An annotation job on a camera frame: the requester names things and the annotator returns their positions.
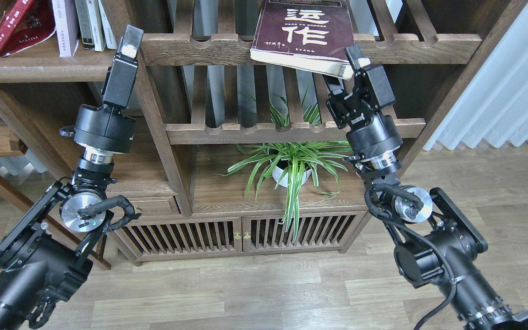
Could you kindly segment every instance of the white book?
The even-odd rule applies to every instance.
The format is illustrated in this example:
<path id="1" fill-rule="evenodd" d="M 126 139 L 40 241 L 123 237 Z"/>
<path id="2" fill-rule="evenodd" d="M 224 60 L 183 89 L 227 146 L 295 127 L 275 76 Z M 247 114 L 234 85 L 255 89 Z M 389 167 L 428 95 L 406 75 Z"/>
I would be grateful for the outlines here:
<path id="1" fill-rule="evenodd" d="M 58 50 L 61 58 L 75 55 L 79 45 L 79 19 L 74 0 L 52 0 Z"/>
<path id="2" fill-rule="evenodd" d="M 103 35 L 103 25 L 101 23 L 101 12 L 97 0 L 87 0 L 88 20 L 91 23 L 93 43 L 96 52 L 103 52 L 105 49 L 105 36 Z"/>
<path id="3" fill-rule="evenodd" d="M 107 15 L 105 15 L 105 9 L 103 9 L 103 4 L 101 3 L 101 0 L 99 0 L 99 11 L 101 12 L 101 23 L 103 24 L 103 34 L 105 35 L 105 43 L 107 43 L 107 48 L 109 48 L 110 50 L 116 50 L 116 38 L 115 35 L 113 35 L 111 25 L 109 25 Z"/>

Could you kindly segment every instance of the chinese characters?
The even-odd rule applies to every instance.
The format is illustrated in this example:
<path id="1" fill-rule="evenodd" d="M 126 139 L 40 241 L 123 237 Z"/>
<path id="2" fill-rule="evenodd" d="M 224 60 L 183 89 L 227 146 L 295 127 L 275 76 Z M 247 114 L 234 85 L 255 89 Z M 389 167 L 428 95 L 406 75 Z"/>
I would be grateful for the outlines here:
<path id="1" fill-rule="evenodd" d="M 296 33 L 302 35 L 302 45 L 306 44 L 320 44 L 325 46 L 327 44 L 325 35 L 329 31 L 324 31 L 318 28 L 326 28 L 325 24 L 329 23 L 329 20 L 323 19 L 325 16 L 323 11 L 317 9 L 287 9 L 283 31 L 288 32 L 286 41 L 291 44 L 293 42 L 293 35 Z M 288 23 L 288 22 L 305 22 L 305 23 Z"/>

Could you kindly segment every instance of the white curtain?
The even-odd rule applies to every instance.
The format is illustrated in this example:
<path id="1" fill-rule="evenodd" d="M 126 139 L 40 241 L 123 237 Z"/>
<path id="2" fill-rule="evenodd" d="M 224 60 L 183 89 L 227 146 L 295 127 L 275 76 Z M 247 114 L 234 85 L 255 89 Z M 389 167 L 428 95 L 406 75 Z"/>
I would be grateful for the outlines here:
<path id="1" fill-rule="evenodd" d="M 528 142 L 528 4 L 425 145 Z"/>

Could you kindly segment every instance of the book spine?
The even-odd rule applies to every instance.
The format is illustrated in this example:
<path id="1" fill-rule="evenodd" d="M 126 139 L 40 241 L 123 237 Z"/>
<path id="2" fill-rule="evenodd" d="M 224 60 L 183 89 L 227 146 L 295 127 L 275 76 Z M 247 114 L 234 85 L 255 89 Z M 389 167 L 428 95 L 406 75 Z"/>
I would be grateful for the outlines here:
<path id="1" fill-rule="evenodd" d="M 91 23 L 88 20 L 87 0 L 75 0 L 77 16 L 79 17 L 79 26 L 81 30 L 82 48 L 94 50 L 93 33 L 91 32 Z"/>
<path id="2" fill-rule="evenodd" d="M 91 24 L 93 34 L 93 43 L 96 52 L 103 52 L 105 49 L 105 37 L 103 36 L 103 27 L 101 25 L 101 13 L 99 11 L 99 2 L 97 0 L 87 0 L 88 21 Z"/>
<path id="3" fill-rule="evenodd" d="M 4 45 L 9 37 L 13 34 L 13 30 L 17 24 L 26 15 L 26 12 L 31 8 L 37 0 L 17 0 L 9 12 L 4 13 L 4 17 L 0 23 L 0 55 L 3 52 Z"/>
<path id="4" fill-rule="evenodd" d="M 117 49 L 116 38 L 113 35 L 113 30 L 111 29 L 111 25 L 109 25 L 109 20 L 107 19 L 107 15 L 105 15 L 105 9 L 103 9 L 103 4 L 101 3 L 101 0 L 99 0 L 99 11 L 101 13 L 101 23 L 103 25 L 103 33 L 105 34 L 105 43 L 107 43 L 107 48 L 109 48 L 110 50 L 116 50 Z"/>
<path id="5" fill-rule="evenodd" d="M 61 58 L 75 54 L 77 39 L 77 17 L 75 2 L 71 0 L 52 0 L 52 11 L 56 23 L 56 37 Z"/>

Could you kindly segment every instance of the white pot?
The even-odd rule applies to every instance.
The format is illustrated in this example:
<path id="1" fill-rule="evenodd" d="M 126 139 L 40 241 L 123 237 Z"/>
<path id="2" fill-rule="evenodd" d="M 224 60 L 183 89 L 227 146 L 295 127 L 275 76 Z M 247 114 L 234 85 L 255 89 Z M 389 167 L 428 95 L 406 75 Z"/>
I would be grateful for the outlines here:
<path id="1" fill-rule="evenodd" d="M 287 188 L 289 185 L 289 174 L 287 173 L 285 177 L 282 178 L 282 180 L 279 182 L 278 179 L 281 178 L 282 172 L 284 169 L 281 169 L 278 166 L 274 167 L 274 170 L 272 170 L 272 178 L 274 178 L 274 181 L 278 182 L 279 186 L 283 186 L 284 188 Z M 311 176 L 311 173 L 313 170 L 309 169 L 304 172 L 304 175 L 302 176 L 302 182 L 301 186 L 304 185 L 304 183 L 307 181 L 308 177 Z"/>

